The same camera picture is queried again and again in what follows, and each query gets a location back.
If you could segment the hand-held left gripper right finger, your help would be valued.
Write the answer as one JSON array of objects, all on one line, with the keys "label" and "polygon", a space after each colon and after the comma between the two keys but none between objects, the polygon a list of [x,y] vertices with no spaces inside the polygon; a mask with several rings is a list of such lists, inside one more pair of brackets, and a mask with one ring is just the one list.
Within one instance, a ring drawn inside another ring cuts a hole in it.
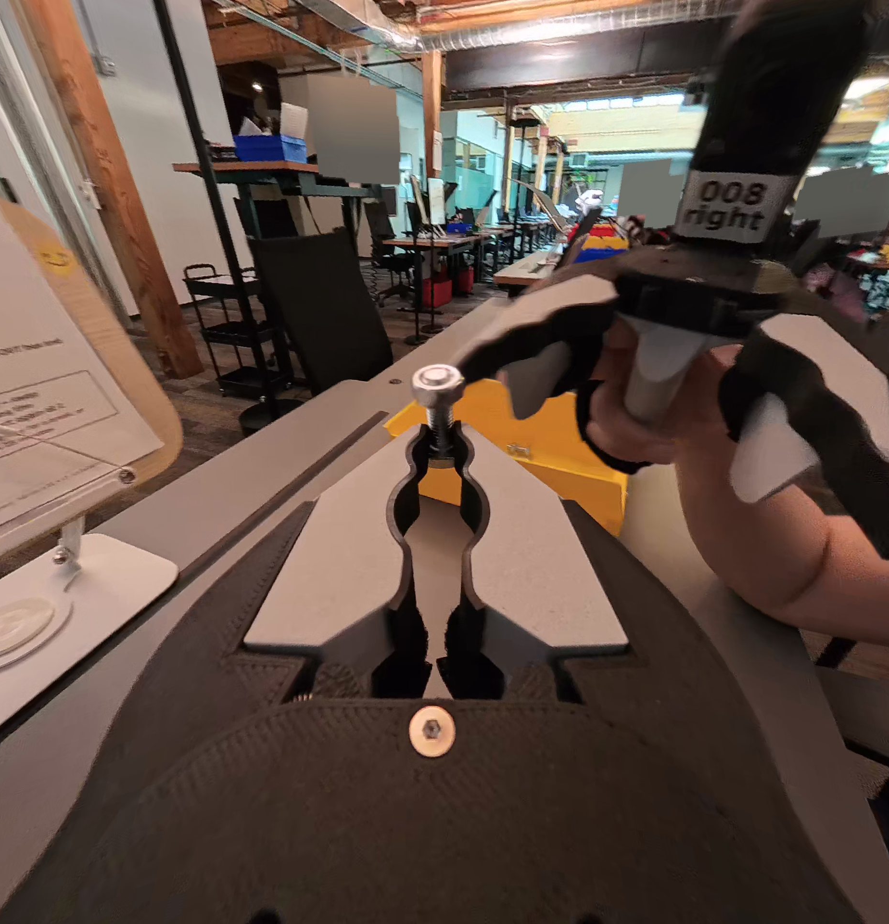
[{"label": "hand-held left gripper right finger", "polygon": [[445,631],[446,679],[510,679],[528,664],[623,653],[628,638],[563,499],[473,427],[453,428],[471,530]]}]

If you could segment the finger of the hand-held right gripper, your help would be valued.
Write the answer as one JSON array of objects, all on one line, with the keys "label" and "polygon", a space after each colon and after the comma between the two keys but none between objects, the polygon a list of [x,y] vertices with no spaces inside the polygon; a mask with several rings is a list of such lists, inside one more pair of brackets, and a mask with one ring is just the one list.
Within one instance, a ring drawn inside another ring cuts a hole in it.
[{"label": "finger of the hand-held right gripper", "polygon": [[453,364],[468,384],[503,373],[513,416],[529,419],[589,380],[617,304],[614,284],[592,273],[529,291],[467,341]]},{"label": "finger of the hand-held right gripper", "polygon": [[756,328],[723,377],[737,449],[730,481],[756,503],[820,468],[845,512],[889,560],[889,382],[822,319],[780,314]]}]

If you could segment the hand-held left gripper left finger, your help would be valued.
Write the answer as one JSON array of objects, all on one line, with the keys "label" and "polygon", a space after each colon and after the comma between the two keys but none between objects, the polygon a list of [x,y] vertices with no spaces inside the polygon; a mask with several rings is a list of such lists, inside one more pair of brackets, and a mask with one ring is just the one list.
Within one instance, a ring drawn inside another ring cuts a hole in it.
[{"label": "hand-held left gripper left finger", "polygon": [[418,611],[405,535],[419,516],[431,432],[408,429],[325,490],[243,643],[381,676],[392,663],[426,676],[428,632]]}]

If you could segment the yellow plastic bin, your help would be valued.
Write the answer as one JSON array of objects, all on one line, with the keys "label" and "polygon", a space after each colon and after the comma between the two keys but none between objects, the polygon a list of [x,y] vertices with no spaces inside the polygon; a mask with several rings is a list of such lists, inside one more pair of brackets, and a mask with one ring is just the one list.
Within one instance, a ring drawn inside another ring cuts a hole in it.
[{"label": "yellow plastic bin", "polygon": [[548,399],[532,417],[511,412],[507,387],[492,379],[469,385],[454,408],[466,422],[506,454],[510,443],[531,447],[531,460],[514,458],[561,498],[577,502],[613,536],[621,532],[628,477],[609,468],[580,439],[576,397]]}]

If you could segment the person's right forearm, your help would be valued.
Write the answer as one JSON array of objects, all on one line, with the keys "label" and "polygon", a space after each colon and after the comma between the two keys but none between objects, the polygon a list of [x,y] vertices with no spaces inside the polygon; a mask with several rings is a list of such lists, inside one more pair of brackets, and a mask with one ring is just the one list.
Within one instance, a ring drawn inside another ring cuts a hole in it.
[{"label": "person's right forearm", "polygon": [[683,515],[706,565],[785,625],[889,647],[889,560],[851,517],[824,514],[796,486],[740,501],[729,478],[735,451],[717,433],[674,444]]}]

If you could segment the person's right hand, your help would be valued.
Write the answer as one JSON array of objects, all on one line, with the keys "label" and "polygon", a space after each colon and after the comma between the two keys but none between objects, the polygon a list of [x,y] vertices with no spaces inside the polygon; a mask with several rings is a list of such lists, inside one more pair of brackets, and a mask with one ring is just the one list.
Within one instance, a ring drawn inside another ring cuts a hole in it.
[{"label": "person's right hand", "polygon": [[601,451],[628,463],[682,464],[698,456],[722,457],[730,465],[737,446],[719,407],[719,389],[739,351],[739,345],[719,346],[696,358],[662,422],[645,425],[623,404],[636,334],[623,321],[615,321],[604,337],[592,375],[599,386],[589,400],[589,439]]}]

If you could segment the wooden office desk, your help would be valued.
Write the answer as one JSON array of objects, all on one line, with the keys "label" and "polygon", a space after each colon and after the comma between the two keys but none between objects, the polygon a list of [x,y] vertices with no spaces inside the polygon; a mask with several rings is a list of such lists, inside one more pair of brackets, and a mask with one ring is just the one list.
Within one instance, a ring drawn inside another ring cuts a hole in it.
[{"label": "wooden office desk", "polygon": [[412,254],[414,264],[411,302],[414,332],[405,338],[407,346],[420,346],[444,330],[436,321],[436,309],[423,309],[422,280],[438,275],[442,262],[452,280],[453,295],[469,297],[478,282],[484,240],[485,236],[480,233],[442,237],[414,234],[411,238],[394,239],[393,244],[397,248]]}]

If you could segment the black office chair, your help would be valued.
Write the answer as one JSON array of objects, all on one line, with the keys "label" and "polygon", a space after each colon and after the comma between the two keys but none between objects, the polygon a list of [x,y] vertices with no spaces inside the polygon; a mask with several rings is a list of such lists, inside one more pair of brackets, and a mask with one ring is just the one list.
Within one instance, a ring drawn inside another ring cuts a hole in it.
[{"label": "black office chair", "polygon": [[395,232],[385,204],[366,201],[363,211],[370,235],[373,297],[376,305],[382,308],[391,296],[409,297],[413,294],[413,258],[393,244]]}]

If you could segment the black leaning panel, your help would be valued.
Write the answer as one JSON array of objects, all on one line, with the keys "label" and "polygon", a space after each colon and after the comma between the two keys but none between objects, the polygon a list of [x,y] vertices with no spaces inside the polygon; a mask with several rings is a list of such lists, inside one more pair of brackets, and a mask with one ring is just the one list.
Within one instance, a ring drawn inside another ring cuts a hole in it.
[{"label": "black leaning panel", "polygon": [[247,238],[312,397],[368,382],[393,363],[378,308],[344,228],[307,237]]}]

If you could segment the black utility cart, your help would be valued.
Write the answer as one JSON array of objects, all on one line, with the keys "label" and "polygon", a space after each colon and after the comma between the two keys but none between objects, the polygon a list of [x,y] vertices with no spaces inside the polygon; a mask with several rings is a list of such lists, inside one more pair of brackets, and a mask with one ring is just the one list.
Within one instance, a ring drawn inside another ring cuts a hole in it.
[{"label": "black utility cart", "polygon": [[[226,396],[265,400],[264,376],[253,356],[254,343],[266,351],[276,344],[276,332],[267,317],[247,325],[239,308],[229,311],[228,301],[238,300],[238,288],[228,273],[211,263],[195,263],[183,270],[183,282],[191,297],[200,335],[215,370],[220,392]],[[235,368],[223,371],[215,347],[232,351]]]}]

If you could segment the printed instruction sheet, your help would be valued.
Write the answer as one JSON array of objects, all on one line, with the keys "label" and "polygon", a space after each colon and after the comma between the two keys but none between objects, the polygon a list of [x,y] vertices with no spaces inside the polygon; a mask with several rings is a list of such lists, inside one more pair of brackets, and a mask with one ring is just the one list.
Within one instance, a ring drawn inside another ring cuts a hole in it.
[{"label": "printed instruction sheet", "polygon": [[80,269],[35,255],[54,229],[0,199],[0,538],[44,531],[165,459],[173,411]]}]

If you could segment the black slanted pole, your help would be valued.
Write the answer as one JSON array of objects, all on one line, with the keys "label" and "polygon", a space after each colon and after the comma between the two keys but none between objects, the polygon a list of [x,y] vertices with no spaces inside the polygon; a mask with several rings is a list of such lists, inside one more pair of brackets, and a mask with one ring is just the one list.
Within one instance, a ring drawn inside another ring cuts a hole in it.
[{"label": "black slanted pole", "polygon": [[263,345],[256,332],[257,323],[254,319],[252,304],[250,303],[246,285],[243,280],[242,269],[229,229],[227,214],[211,169],[212,162],[203,135],[203,127],[198,117],[195,99],[191,91],[188,73],[185,69],[178,46],[178,40],[169,9],[166,1],[152,1],[152,7],[160,29],[165,53],[172,69],[188,130],[195,148],[197,165],[205,185],[208,202],[215,220],[216,230],[228,265],[231,281],[236,289],[236,299],[239,304],[241,318],[250,328],[252,334],[252,353],[256,370],[260,376],[263,396],[265,396],[269,402],[273,402],[274,399],[277,398],[277,394],[269,374]]}]

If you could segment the wooden post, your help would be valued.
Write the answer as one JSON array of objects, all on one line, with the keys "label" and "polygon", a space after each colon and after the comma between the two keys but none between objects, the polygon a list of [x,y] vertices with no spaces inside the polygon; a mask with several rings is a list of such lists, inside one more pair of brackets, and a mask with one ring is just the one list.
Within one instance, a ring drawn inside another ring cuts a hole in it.
[{"label": "wooden post", "polygon": [[105,233],[115,251],[163,373],[199,374],[203,364],[157,246],[92,55],[69,1],[22,1],[58,101],[96,183]]},{"label": "wooden post", "polygon": [[441,133],[441,99],[443,89],[443,53],[438,50],[421,56],[422,103],[426,176],[439,179],[443,167]]}]

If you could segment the wooden desk with teal frame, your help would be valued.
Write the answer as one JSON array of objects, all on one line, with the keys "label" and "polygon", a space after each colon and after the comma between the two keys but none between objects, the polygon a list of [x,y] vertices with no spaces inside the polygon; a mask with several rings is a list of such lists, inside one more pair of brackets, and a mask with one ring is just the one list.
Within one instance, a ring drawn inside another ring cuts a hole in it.
[{"label": "wooden desk with teal frame", "polygon": [[240,194],[241,221],[248,237],[252,239],[263,239],[252,195],[253,186],[274,185],[283,195],[303,198],[306,202],[317,198],[340,199],[344,225],[355,253],[358,253],[360,207],[353,205],[353,202],[381,199],[379,184],[357,184],[344,179],[325,177],[319,173],[316,165],[288,161],[226,161],[211,163],[211,169],[218,184],[237,187]]}]

